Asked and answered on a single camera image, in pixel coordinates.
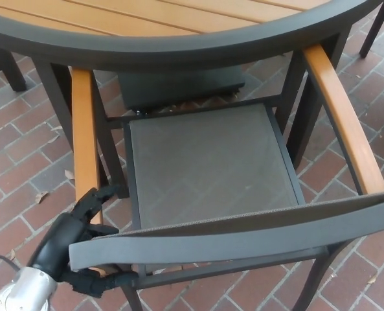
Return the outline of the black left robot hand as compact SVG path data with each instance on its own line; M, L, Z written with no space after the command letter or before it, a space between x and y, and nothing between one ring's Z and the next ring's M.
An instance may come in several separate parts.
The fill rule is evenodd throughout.
M102 204L117 193L116 185L101 189L92 188L85 193L68 213L62 213L55 219L27 266L39 269L56 282L66 282L73 291L91 297L100 298L107 290L123 285L131 285L138 278L134 271L120 271L101 277L99 272L83 269L73 272L69 268L69 246L98 236L118 233L113 226L92 224L91 220L102 210Z

